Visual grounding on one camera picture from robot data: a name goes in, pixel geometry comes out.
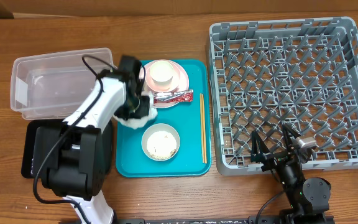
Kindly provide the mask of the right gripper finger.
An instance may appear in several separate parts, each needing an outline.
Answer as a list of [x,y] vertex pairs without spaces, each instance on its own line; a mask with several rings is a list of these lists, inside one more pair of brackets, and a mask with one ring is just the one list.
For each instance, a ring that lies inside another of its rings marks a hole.
[[251,141],[252,141],[252,149],[251,149],[252,156],[268,154],[270,152],[269,148],[265,145],[264,141],[256,131],[251,132]]
[[294,144],[292,139],[300,137],[300,134],[288,124],[282,125],[282,133],[286,150],[288,152],[297,152],[300,147]]

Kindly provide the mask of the white napkin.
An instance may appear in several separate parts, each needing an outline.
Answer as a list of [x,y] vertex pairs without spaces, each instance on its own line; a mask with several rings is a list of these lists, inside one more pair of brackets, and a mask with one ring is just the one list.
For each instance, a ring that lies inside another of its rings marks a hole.
[[144,127],[149,121],[155,119],[158,115],[157,109],[154,108],[154,95],[151,91],[142,92],[142,96],[148,96],[149,97],[149,114],[147,116],[141,117],[141,118],[129,118],[127,120],[124,120],[122,118],[118,118],[116,115],[113,115],[112,117],[123,126],[126,126],[128,128],[132,129],[138,129]]

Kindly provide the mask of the grey bowl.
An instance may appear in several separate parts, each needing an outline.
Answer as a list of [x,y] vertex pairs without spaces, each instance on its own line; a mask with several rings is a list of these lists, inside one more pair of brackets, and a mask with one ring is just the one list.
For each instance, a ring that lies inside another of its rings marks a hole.
[[178,132],[176,131],[175,128],[173,128],[172,126],[168,125],[168,124],[163,124],[163,123],[159,123],[159,124],[153,124],[151,125],[149,128],[147,128],[145,130],[145,132],[143,133],[143,136],[142,136],[142,140],[141,140],[141,146],[142,146],[142,150],[144,152],[144,154],[149,157],[150,159],[154,160],[154,161],[160,161],[160,160],[156,160],[154,158],[152,158],[150,156],[150,154],[147,152],[146,150],[146,144],[147,144],[147,140],[148,138],[150,137],[150,135],[156,131],[168,131],[169,133],[172,133],[173,136],[175,137],[175,139],[177,140],[177,143],[178,143],[178,146],[177,146],[177,151],[176,153],[178,152],[179,148],[180,148],[180,137],[179,137],[179,134]]

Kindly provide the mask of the white rice pile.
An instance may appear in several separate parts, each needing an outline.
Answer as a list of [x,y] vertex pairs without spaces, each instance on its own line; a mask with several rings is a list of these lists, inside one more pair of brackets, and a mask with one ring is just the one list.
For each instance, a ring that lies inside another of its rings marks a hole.
[[177,140],[168,131],[156,131],[147,140],[146,150],[156,160],[171,158],[177,151]]

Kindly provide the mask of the red snack wrapper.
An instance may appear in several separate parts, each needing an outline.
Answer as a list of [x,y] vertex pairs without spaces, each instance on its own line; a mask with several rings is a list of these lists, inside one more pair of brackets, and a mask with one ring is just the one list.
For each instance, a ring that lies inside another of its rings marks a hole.
[[193,90],[154,93],[154,103],[192,102]]

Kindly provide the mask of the wooden chopstick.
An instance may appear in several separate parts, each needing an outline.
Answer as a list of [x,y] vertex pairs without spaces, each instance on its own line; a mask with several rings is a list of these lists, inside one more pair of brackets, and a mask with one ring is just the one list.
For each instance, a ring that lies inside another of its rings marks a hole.
[[204,96],[200,93],[200,121],[201,121],[201,155],[203,164],[206,163],[205,159],[205,129],[204,129]]
[[200,93],[200,113],[201,113],[201,132],[202,132],[202,154],[203,154],[203,163],[207,163],[206,157],[206,130],[205,130],[205,110],[204,110],[204,95]]

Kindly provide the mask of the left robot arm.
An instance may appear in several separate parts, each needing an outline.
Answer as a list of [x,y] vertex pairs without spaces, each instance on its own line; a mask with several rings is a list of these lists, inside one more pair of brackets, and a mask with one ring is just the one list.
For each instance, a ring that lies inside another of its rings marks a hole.
[[73,114],[37,128],[32,190],[40,203],[68,203],[82,223],[116,221],[102,192],[111,169],[111,121],[137,129],[156,117],[152,96],[142,94],[144,70],[135,63],[95,73],[94,90]]

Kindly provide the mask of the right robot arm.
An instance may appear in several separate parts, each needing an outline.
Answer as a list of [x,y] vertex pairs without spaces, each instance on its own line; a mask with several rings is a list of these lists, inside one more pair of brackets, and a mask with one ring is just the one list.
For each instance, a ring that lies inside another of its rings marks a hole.
[[[250,160],[261,163],[262,171],[269,171],[279,181],[283,190],[269,199],[249,223],[334,223],[333,217],[324,213],[329,210],[331,184],[323,178],[307,179],[303,164],[307,163],[315,148],[316,140],[302,136],[289,125],[282,126],[285,150],[271,152],[256,131],[251,133]],[[263,216],[263,210],[276,198],[285,194],[290,203],[276,216]]]

